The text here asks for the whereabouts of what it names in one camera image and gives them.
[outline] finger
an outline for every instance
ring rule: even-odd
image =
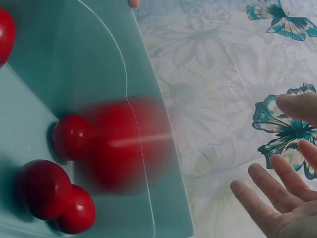
[[[248,172],[253,182],[261,189],[275,209],[280,213],[293,211],[300,204],[304,203],[303,200],[286,190],[261,165],[250,165]]]
[[[317,171],[317,147],[307,140],[301,140],[298,142],[298,148],[308,164]]]
[[[255,221],[265,235],[274,230],[275,218],[280,216],[273,208],[267,206],[256,193],[240,181],[234,181],[230,185],[233,194],[241,202],[250,217]]]
[[[317,127],[317,94],[279,95],[275,102],[278,108],[289,117],[307,121]]]
[[[129,4],[132,8],[138,8],[140,6],[140,0],[129,0]]]
[[[317,192],[309,189],[290,163],[281,155],[273,155],[269,162],[291,194],[299,197],[305,202],[317,199]]]

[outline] floral tablecloth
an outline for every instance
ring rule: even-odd
[[[264,237],[229,185],[255,187],[254,162],[276,177],[267,159],[279,153],[317,188],[297,148],[317,132],[275,104],[278,94],[316,92],[317,4],[141,0],[135,16],[171,119],[195,237]]]

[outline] hand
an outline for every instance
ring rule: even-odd
[[[316,94],[280,95],[276,104],[290,117],[317,127]],[[306,140],[300,141],[298,147],[317,171],[317,147]],[[316,238],[317,192],[308,188],[282,156],[272,156],[270,163],[286,188],[259,164],[252,164],[248,172],[275,209],[262,202],[253,190],[240,181],[232,182],[233,193],[268,238]]]
[[[132,8],[138,8],[140,6],[140,0],[129,0],[129,4]]]

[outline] red ball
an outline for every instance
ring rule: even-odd
[[[164,105],[134,98],[95,106],[87,116],[95,128],[89,168],[102,188],[139,189],[144,167],[149,179],[168,157],[173,144]]]
[[[58,156],[68,160],[84,160],[89,157],[92,126],[79,115],[70,115],[53,129],[53,144]]]
[[[72,185],[72,200],[67,211],[57,219],[58,228],[69,235],[90,229],[96,220],[96,208],[89,193],[77,185]]]
[[[0,67],[8,60],[15,39],[14,20],[10,14],[0,8]]]
[[[17,191],[27,210],[41,220],[63,214],[71,200],[71,182],[59,165],[47,160],[25,164],[17,175]]]

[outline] teal glass surface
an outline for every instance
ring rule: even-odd
[[[30,160],[55,160],[47,131],[63,115],[126,94],[163,103],[161,92],[126,0],[0,0],[0,6],[17,26],[12,55],[0,69],[0,186],[5,191],[0,196],[0,237],[64,236],[24,214],[12,200],[16,171]],[[148,190],[126,196],[94,193],[80,170],[64,163],[72,181],[89,190],[97,208],[93,228],[76,237],[191,237],[176,151],[169,162]]]

